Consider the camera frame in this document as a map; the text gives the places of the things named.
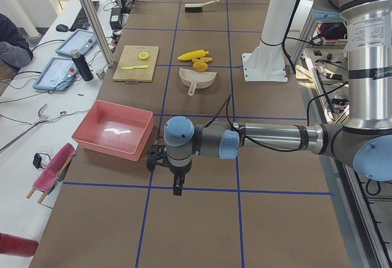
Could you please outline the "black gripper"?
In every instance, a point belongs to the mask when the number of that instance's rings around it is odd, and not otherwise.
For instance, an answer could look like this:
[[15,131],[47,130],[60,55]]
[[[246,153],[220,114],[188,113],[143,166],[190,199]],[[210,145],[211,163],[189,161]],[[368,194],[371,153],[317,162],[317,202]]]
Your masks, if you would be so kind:
[[192,167],[192,157],[188,156],[184,159],[175,159],[172,158],[171,156],[168,156],[167,159],[169,163],[169,170],[174,175],[173,194],[175,196],[182,196],[185,176],[191,170]]

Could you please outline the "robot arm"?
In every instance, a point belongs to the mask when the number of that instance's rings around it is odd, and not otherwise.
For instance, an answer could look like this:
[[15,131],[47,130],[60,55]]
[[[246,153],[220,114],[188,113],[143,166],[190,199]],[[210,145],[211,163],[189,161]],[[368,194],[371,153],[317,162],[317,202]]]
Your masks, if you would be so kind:
[[347,121],[313,126],[212,121],[199,126],[173,117],[164,127],[164,156],[175,195],[183,191],[193,156],[233,159],[248,144],[283,152],[309,150],[371,180],[391,180],[391,0],[314,0],[314,9],[337,11],[347,23]]

